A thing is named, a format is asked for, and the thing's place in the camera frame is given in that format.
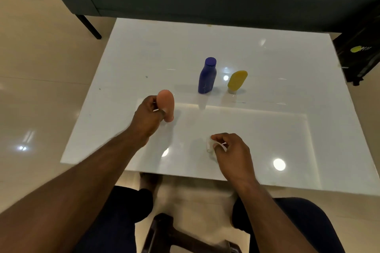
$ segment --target yellow bottle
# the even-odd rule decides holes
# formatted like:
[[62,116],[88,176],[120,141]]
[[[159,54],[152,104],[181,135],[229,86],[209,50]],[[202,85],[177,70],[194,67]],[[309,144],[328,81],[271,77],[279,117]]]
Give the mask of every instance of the yellow bottle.
[[231,75],[230,82],[228,83],[228,92],[236,94],[236,91],[243,85],[245,79],[248,76],[248,72],[245,70],[236,71]]

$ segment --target foot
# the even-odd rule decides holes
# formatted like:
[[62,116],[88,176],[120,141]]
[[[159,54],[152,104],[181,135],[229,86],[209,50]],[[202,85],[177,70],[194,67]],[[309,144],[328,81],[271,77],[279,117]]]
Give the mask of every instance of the foot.
[[161,181],[162,175],[140,172],[140,189],[148,189],[153,195]]

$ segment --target left hand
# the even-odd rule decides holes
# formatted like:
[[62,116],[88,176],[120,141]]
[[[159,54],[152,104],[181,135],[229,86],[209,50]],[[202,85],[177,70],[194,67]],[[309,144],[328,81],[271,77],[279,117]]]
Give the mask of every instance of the left hand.
[[138,142],[141,142],[141,147],[147,144],[149,137],[155,133],[165,117],[164,110],[153,111],[156,109],[158,109],[156,96],[148,96],[137,108],[131,125],[127,128],[133,138],[137,138]]

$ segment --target right hand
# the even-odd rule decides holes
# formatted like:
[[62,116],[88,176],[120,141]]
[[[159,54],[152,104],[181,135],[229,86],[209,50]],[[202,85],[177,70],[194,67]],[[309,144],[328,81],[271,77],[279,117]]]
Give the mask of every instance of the right hand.
[[211,136],[212,140],[223,144],[214,144],[219,168],[224,177],[231,182],[235,190],[257,183],[249,147],[235,133],[220,133]]

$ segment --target glossy tabletop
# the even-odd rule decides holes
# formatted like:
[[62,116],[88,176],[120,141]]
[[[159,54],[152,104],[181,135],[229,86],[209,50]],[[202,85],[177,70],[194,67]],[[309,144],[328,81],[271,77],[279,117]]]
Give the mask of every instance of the glossy tabletop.
[[[212,92],[197,92],[207,57]],[[237,94],[232,73],[248,71]],[[213,133],[250,147],[262,184],[380,195],[380,181],[328,34],[117,19],[65,152],[78,163],[125,129],[147,95],[174,94],[127,170],[225,180]]]

